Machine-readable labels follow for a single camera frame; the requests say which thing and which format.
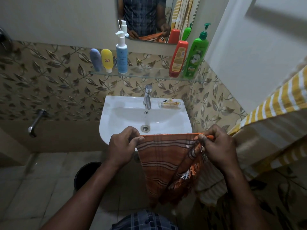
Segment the red bottle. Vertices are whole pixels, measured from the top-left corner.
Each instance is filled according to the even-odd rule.
[[[171,65],[169,67],[169,76],[178,77],[181,72],[185,56],[187,54],[189,43],[187,41],[179,40],[175,49]]]
[[[172,29],[167,43],[177,44],[179,41],[180,30]]]

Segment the white bottle cap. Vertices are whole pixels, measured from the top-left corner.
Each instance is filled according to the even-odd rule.
[[[111,73],[111,72],[113,72],[113,69],[112,69],[112,68],[106,69],[106,72],[107,72],[107,73]]]
[[[129,38],[129,34],[127,33],[127,22],[125,20],[121,20],[122,22],[122,31],[124,35]]]
[[[125,35],[123,31],[118,31],[115,33],[119,37],[118,46],[123,47],[125,46]]]

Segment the person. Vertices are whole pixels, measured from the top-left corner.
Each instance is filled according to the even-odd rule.
[[[230,198],[231,222],[234,229],[269,229],[261,208],[243,175],[231,136],[213,125],[204,135],[214,135],[211,142],[202,134],[198,139],[206,148],[209,160],[223,173]],[[103,192],[114,175],[131,158],[144,137],[134,127],[112,135],[107,160],[85,185],[41,228],[41,230],[88,230],[102,199]],[[165,217],[144,210],[113,224],[111,229],[178,229]]]
[[[157,29],[169,36],[165,4],[166,0],[118,0],[118,18],[127,21],[129,38],[155,34]]]

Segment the orange cloth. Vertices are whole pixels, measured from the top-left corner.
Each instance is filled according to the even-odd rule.
[[[143,135],[137,149],[151,206],[178,204],[189,193],[205,157],[198,134]]]
[[[166,42],[166,38],[162,35],[163,32],[150,34],[147,36],[139,37],[141,40],[153,41],[153,42]]]

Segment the sink basin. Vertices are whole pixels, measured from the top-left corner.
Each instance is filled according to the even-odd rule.
[[[109,144],[113,134],[126,127],[135,127],[141,135],[192,133],[192,127],[183,100],[176,108],[160,108],[158,102],[165,98],[151,98],[151,109],[143,104],[143,97],[107,96],[104,102],[99,133]]]

